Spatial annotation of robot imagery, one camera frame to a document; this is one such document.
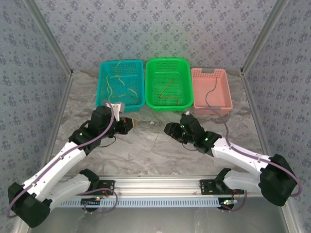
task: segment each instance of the plastic basket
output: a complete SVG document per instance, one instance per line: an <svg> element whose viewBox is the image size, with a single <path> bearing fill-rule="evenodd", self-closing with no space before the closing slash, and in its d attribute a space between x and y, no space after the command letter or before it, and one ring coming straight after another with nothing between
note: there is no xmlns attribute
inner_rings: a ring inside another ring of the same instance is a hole
<svg viewBox="0 0 311 233"><path fill-rule="evenodd" d="M145 104L143 62L122 60L102 63L96 106L103 105L103 100L111 103L123 102L126 112L139 111Z"/></svg>
<svg viewBox="0 0 311 233"><path fill-rule="evenodd" d="M192 84L194 93L194 108L208 107L206 103L206 94L208 104L217 110L220 114L227 114L232 109L232 100L228 84L227 74L224 69L213 69L211 73L202 72L201 68L193 68ZM198 110L196 114L215 114L211 110Z"/></svg>
<svg viewBox="0 0 311 233"><path fill-rule="evenodd" d="M146 103L156 111L182 111L193 103L189 63L154 58L146 64Z"/></svg>

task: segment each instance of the teal basket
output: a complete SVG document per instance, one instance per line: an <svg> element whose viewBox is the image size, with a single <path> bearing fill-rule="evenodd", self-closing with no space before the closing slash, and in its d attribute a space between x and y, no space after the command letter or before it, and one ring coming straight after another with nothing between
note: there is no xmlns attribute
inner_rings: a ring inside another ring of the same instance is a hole
<svg viewBox="0 0 311 233"><path fill-rule="evenodd" d="M140 60L122 60L101 64L96 106L103 100L122 102L126 112L136 112L145 104L144 68Z"/></svg>
<svg viewBox="0 0 311 233"><path fill-rule="evenodd" d="M146 103L156 111L183 111L193 104L189 63L154 58L146 64Z"/></svg>

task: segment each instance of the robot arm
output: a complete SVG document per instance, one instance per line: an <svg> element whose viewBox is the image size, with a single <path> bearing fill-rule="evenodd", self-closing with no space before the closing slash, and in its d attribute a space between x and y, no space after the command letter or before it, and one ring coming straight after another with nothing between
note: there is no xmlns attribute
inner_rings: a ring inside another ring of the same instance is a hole
<svg viewBox="0 0 311 233"><path fill-rule="evenodd" d="M296 181L283 170L261 161L277 164L293 174L284 157L278 154L269 157L234 145L217 133L205 131L191 114L183 114L180 124L167 124L164 132L180 143L193 143L201 153L225 159L249 172L223 169L215 179L220 191L229 188L261 192L271 203L283 206L297 185ZM241 152L250 155L251 158L244 156Z"/></svg>
<svg viewBox="0 0 311 233"><path fill-rule="evenodd" d="M107 130L111 116L108 106L99 106L92 113L91 120L86 121L69 137L69 142L61 151L47 163L38 173L26 180L22 185L13 183L8 188L9 202L22 194L13 204L11 210L24 220L30 227L36 227L49 215L50 211L63 201L77 194L98 188L99 177L86 169L65 183L58 181L79 161L100 145L101 139L113 137L115 134L127 134L133 127L129 118L119 118L119 112L124 105L116 103L113 107L114 117L111 127ZM89 142L100 136L105 130L106 134L92 143L78 148L77 146Z"/></svg>

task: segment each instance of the patterned wallpaper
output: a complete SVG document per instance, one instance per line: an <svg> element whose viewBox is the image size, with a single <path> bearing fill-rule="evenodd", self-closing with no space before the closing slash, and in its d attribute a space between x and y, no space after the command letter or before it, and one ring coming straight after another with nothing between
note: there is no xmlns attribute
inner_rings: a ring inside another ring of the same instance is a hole
<svg viewBox="0 0 311 233"><path fill-rule="evenodd" d="M35 0L73 69L183 57L241 67L276 0Z"/></svg>
<svg viewBox="0 0 311 233"><path fill-rule="evenodd" d="M57 113L67 75L22 0L0 1L0 232L7 188L35 174Z"/></svg>
<svg viewBox="0 0 311 233"><path fill-rule="evenodd" d="M290 0L247 74L273 153L304 185L296 198L311 232L311 1Z"/></svg>

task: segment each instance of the gray marble table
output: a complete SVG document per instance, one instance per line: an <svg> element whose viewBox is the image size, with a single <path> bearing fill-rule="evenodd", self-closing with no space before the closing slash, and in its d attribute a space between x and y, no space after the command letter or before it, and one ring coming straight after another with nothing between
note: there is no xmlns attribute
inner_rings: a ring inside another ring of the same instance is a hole
<svg viewBox="0 0 311 233"><path fill-rule="evenodd" d="M239 75L228 72L233 109L224 116L230 141L262 153L253 117ZM98 74L91 71L74 71L73 83L53 149L55 156L72 132L90 119L95 109ZM117 141L108 148L96 148L87 158L73 167L69 174L89 168L98 175L216 175L224 168L235 168L222 159L189 151L163 129L166 123L179 122L180 112L155 112L144 105L139 112L141 120L128 135L117 135ZM130 116L138 120L136 114ZM217 116L197 115L205 130L225 135L225 127ZM107 145L113 139L102 140Z"/></svg>

